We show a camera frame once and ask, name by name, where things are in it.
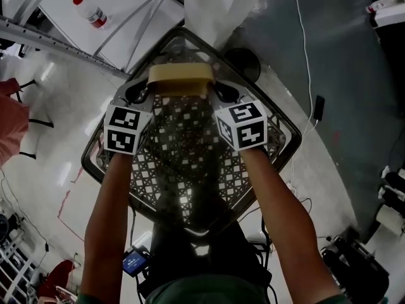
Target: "red chair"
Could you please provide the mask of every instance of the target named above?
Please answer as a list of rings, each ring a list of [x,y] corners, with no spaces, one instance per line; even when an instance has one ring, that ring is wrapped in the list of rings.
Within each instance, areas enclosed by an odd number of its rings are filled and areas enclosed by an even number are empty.
[[[28,131],[29,122],[54,127],[52,122],[29,118],[29,106],[22,103],[19,92],[31,84],[35,84],[35,80],[21,86],[15,78],[0,82],[0,168],[13,155],[36,159],[34,154],[20,152],[21,140]],[[18,101],[10,97],[14,93]]]

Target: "forearm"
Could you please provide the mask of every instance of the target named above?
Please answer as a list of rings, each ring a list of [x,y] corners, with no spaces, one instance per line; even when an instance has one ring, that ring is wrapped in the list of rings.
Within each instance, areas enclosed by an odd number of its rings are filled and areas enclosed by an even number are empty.
[[[127,238],[132,156],[111,159],[87,224],[81,292],[108,303],[119,301]]]
[[[127,237],[132,156],[111,159],[85,233],[85,254],[123,253]]]
[[[265,154],[241,152],[271,240],[281,253],[318,251],[313,223]]]
[[[241,152],[294,303],[317,303],[340,293],[318,252],[311,217],[266,155]]]

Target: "blue electronic device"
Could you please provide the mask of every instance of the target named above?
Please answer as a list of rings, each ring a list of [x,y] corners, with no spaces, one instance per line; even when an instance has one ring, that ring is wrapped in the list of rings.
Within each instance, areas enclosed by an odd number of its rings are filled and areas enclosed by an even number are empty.
[[[124,253],[122,269],[131,277],[142,272],[148,264],[148,258],[137,248],[131,247]]]

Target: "white table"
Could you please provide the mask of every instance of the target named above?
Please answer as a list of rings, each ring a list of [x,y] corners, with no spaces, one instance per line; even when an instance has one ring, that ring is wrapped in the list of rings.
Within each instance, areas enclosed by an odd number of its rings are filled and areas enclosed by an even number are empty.
[[[74,46],[93,54],[104,40],[136,7],[147,0],[90,0],[109,16],[102,29],[81,18],[72,0],[42,0],[41,10]],[[137,13],[103,48],[101,56],[117,68],[127,64],[134,36],[150,4]],[[164,0],[151,20],[132,58],[130,67],[168,30],[184,18],[184,7],[174,0]]]

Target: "plastic bottle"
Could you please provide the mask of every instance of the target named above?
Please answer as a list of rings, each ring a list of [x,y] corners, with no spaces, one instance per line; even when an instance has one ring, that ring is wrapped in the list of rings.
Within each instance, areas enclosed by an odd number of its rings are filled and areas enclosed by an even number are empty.
[[[73,3],[76,5],[77,13],[95,28],[100,28],[107,22],[107,15],[94,3],[88,0],[73,0]]]

